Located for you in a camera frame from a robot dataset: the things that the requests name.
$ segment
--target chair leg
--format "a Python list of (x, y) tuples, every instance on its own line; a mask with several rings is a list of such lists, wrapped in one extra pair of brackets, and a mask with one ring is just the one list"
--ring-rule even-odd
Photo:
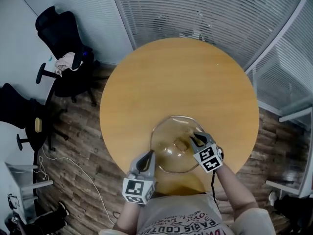
[(75, 96), (71, 96), (70, 98), (72, 99), (72, 103), (76, 103), (77, 102), (77, 99), (76, 99)]
[(55, 128), (52, 128), (52, 131), (53, 131), (55, 134), (59, 135), (60, 137), (64, 138), (64, 140), (68, 140), (68, 135), (64, 134), (63, 132), (60, 132), (60, 131), (58, 131), (58, 130), (55, 129)]
[(61, 109), (61, 110), (59, 110), (58, 111), (58, 113), (57, 114), (55, 114), (54, 116), (52, 116), (52, 122), (54, 123), (59, 117), (60, 117), (60, 115), (62, 114), (62, 113), (66, 113), (67, 112), (67, 109)]
[(89, 89), (87, 90), (87, 92), (88, 92), (88, 95), (89, 95), (90, 100), (91, 100), (91, 106), (93, 106), (93, 107), (97, 106), (96, 99), (94, 98), (91, 89), (89, 88)]
[(51, 135), (48, 135), (48, 146), (50, 151), (55, 151), (55, 148), (51, 145)]

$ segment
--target chair armrest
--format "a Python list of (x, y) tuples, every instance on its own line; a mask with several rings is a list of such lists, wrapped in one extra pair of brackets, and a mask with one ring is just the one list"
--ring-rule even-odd
[(22, 142), (21, 142), (19, 134), (16, 135), (16, 141), (18, 142), (18, 146), (19, 146), (20, 151), (23, 150), (23, 146), (22, 146)]
[(73, 64), (72, 64), (72, 70), (77, 70), (80, 67), (80, 63), (83, 60), (83, 56), (84, 56), (84, 46), (80, 45), (80, 47), (78, 48), (78, 50), (76, 51), (75, 55), (74, 55), (74, 60), (73, 60)]
[(44, 70), (45, 70), (45, 63), (43, 63), (39, 68), (37, 78), (36, 78), (36, 84), (40, 84), (41, 78), (43, 77), (43, 74), (44, 74)]
[(56, 73), (50, 72), (50, 71), (45, 71), (45, 63), (43, 63), (38, 71), (37, 74), (37, 78), (36, 78), (36, 84), (40, 84), (41, 82), (41, 78), (43, 76), (49, 76), (49, 77), (53, 77), (53, 78), (58, 78), (58, 75)]

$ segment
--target person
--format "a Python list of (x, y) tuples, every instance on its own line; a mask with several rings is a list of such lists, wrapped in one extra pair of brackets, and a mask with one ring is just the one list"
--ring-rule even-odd
[(100, 235), (271, 235), (274, 226), (266, 210), (258, 208), (252, 193), (223, 164), (216, 174), (234, 213), (225, 225), (213, 197), (208, 194), (165, 196), (146, 206), (126, 202), (112, 229)]
[(64, 226), (67, 222), (64, 220), (69, 215), (65, 205), (59, 202), (59, 208), (56, 211), (40, 216), (32, 224), (24, 225), (21, 220), (18, 220), (18, 227), (22, 235), (46, 235), (55, 233)]

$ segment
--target t-shirt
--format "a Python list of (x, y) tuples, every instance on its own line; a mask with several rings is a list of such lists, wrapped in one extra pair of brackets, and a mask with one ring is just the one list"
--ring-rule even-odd
[[(122, 235), (102, 230), (100, 235)], [(271, 235), (273, 224), (266, 210), (251, 208), (231, 227), (222, 221), (213, 198), (208, 194), (166, 196), (149, 200), (141, 209), (137, 235)]]

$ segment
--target white cable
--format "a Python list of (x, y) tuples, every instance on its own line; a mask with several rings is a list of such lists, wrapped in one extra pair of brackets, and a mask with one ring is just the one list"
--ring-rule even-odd
[[(34, 173), (40, 173), (42, 172), (45, 176), (43, 177), (43, 180), (49, 180), (49, 175), (45, 172), (45, 167), (43, 165), (44, 158), (42, 156), (39, 156), (39, 163), (40, 163), (40, 171), (33, 170)], [(25, 173), (27, 171), (11, 171), (11, 173)]]
[(85, 171), (84, 171), (77, 163), (75, 163), (72, 159), (69, 159), (69, 158), (66, 158), (66, 157), (49, 158), (49, 157), (47, 157), (47, 155), (45, 154), (44, 147), (42, 147), (42, 150), (43, 150), (43, 153), (44, 153), (44, 155), (45, 155), (46, 158), (48, 158), (48, 159), (50, 159), (50, 160), (67, 159), (67, 160), (70, 160), (74, 165), (76, 165), (77, 167), (79, 167), (79, 168), (82, 170), (82, 172), (90, 179), (90, 181), (92, 182), (93, 186), (96, 188), (96, 190), (97, 190), (97, 192), (98, 192), (98, 194), (99, 194), (99, 197), (100, 197), (100, 199), (101, 199), (103, 208), (104, 208), (104, 210), (106, 211), (107, 216), (108, 216), (108, 218), (109, 218), (109, 221), (111, 221), (111, 223), (114, 224), (114, 222), (110, 219), (109, 213), (108, 213), (107, 208), (106, 208), (106, 206), (105, 206), (105, 204), (104, 204), (104, 202), (103, 202), (103, 200), (102, 200), (101, 194), (100, 194), (100, 192), (99, 192), (97, 186), (94, 184), (92, 178), (91, 178), (87, 173), (85, 173)]

